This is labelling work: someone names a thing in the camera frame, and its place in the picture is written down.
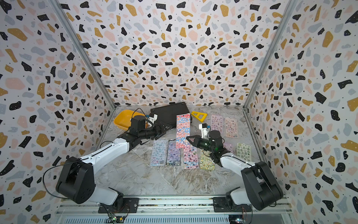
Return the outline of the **clear sticker sheet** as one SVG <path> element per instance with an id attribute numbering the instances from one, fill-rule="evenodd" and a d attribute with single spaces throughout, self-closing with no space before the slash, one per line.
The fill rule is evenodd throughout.
<path id="1" fill-rule="evenodd" d="M 164 166 L 167 159 L 168 140 L 154 141 L 152 147 L 151 166 Z"/>

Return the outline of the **pale green sticker sheet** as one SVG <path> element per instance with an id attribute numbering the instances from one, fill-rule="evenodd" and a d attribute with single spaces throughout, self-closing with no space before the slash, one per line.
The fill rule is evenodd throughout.
<path id="1" fill-rule="evenodd" d="M 237 143 L 236 155 L 243 160 L 251 161 L 251 146 Z"/>

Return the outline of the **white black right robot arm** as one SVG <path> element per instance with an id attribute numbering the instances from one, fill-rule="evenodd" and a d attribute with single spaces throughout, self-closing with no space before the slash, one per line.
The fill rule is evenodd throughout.
<path id="1" fill-rule="evenodd" d="M 226 193 L 224 205 L 218 202 L 214 206 L 219 212 L 224 210 L 240 211 L 249 207 L 263 210 L 275 205 L 283 198 L 283 191 L 267 163 L 245 161 L 235 156 L 223 145 L 223 138 L 219 131 L 210 131 L 202 138 L 199 135 L 187 136 L 186 140 L 194 147 L 209 152 L 212 161 L 222 168 L 233 171 L 243 179 L 244 188 L 235 188 Z"/>

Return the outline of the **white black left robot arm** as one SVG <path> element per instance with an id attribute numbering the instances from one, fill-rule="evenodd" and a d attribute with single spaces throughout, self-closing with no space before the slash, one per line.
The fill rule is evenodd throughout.
<path id="1" fill-rule="evenodd" d="M 123 194 L 96 185 L 95 174 L 117 157 L 142 145 L 143 140 L 157 140 L 169 130 L 170 125 L 163 122 L 152 122 L 141 115 L 134 116 L 128 130 L 115 140 L 89 155 L 70 157 L 61 165 L 62 170 L 56 184 L 56 192 L 60 194 L 58 198 L 69 199 L 77 204 L 95 202 L 115 210 L 122 208 Z"/>

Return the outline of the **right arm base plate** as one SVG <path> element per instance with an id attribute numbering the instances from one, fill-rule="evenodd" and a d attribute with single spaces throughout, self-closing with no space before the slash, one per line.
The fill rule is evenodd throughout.
<path id="1" fill-rule="evenodd" d="M 214 197 L 213 208 L 215 212 L 251 212 L 252 208 L 250 204 L 239 203 L 235 204 L 229 196 Z"/>

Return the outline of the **green animal sticker sheet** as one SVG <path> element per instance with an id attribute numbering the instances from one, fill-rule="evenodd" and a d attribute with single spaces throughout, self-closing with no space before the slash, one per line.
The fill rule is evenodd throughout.
<path id="1" fill-rule="evenodd" d="M 200 169 L 215 170 L 215 163 L 203 150 L 200 152 Z"/>

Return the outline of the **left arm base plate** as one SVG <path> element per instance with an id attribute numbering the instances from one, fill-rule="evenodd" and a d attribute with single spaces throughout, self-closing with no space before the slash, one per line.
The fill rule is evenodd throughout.
<path id="1" fill-rule="evenodd" d="M 98 213 L 136 213 L 139 205 L 137 197 L 121 197 L 113 205 L 100 204 Z"/>

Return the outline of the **purple pink sticker sheet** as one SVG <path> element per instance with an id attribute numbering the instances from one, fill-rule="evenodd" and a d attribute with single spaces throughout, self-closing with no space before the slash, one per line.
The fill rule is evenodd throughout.
<path id="1" fill-rule="evenodd" d="M 223 145 L 229 152 L 231 152 L 233 154 L 235 153 L 235 148 L 234 148 L 234 146 L 232 144 L 224 143 Z"/>

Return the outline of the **blue pink sticker sheet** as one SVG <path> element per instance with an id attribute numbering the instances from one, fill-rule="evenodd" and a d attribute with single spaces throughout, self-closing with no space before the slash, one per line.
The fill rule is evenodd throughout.
<path id="1" fill-rule="evenodd" d="M 190 135 L 190 114 L 177 115 L 176 118 L 176 148 L 188 148 L 190 143 L 186 139 Z"/>

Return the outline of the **yellow storage tray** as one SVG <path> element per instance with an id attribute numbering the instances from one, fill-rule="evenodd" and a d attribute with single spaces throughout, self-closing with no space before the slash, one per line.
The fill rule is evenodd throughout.
<path id="1" fill-rule="evenodd" d="M 119 113 L 119 115 L 116 116 L 113 123 L 118 128 L 126 131 L 131 126 L 132 117 L 137 116 L 137 115 L 144 116 L 143 113 L 135 112 L 135 111 L 128 110 L 128 109 L 123 110 Z"/>

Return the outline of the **pink cat sticker sheet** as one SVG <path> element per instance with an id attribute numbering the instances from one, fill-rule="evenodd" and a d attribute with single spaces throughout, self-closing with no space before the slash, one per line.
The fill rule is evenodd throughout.
<path id="1" fill-rule="evenodd" d="M 198 169 L 199 159 L 197 148 L 189 146 L 183 150 L 184 169 Z"/>

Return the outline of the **holographic sticker sheet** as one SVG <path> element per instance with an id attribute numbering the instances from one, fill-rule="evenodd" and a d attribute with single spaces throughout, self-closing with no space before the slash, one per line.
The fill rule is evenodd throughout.
<path id="1" fill-rule="evenodd" d="M 168 142 L 167 148 L 167 166 L 179 166 L 181 163 L 181 148 L 176 147 L 176 140 Z"/>

